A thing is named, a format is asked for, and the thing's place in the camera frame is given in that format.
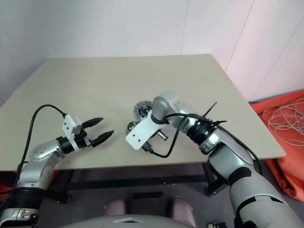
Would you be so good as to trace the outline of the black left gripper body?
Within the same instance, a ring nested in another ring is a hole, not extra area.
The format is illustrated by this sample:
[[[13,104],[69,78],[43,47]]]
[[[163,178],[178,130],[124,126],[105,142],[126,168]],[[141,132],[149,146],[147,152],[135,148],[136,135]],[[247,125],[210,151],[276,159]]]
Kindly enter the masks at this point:
[[[76,129],[76,144],[78,147],[90,146],[90,141],[87,139],[87,132],[85,131],[89,127],[89,123],[82,123],[82,126]]]

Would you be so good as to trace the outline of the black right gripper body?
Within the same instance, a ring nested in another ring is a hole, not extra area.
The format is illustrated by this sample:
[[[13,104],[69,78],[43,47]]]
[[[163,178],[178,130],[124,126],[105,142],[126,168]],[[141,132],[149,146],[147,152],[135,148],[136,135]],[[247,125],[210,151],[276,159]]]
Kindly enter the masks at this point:
[[[161,130],[158,130],[156,133],[154,133],[152,135],[152,138],[155,136],[159,136],[160,138],[162,138],[164,141],[166,141],[168,139],[168,136],[166,136]]]

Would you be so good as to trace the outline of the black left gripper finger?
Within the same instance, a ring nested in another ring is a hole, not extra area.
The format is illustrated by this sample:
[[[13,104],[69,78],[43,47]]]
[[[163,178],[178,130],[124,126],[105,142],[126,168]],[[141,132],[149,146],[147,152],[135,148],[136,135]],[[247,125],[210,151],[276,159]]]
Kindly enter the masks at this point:
[[[91,141],[91,145],[100,145],[103,142],[105,142],[108,138],[110,138],[112,136],[112,134],[114,133],[114,130],[105,132],[101,135],[99,135],[96,139]]]
[[[102,120],[103,120],[102,117],[96,117],[96,118],[87,120],[87,121],[82,123],[82,127],[83,128],[93,127],[93,126],[97,125],[98,123],[100,123]]]

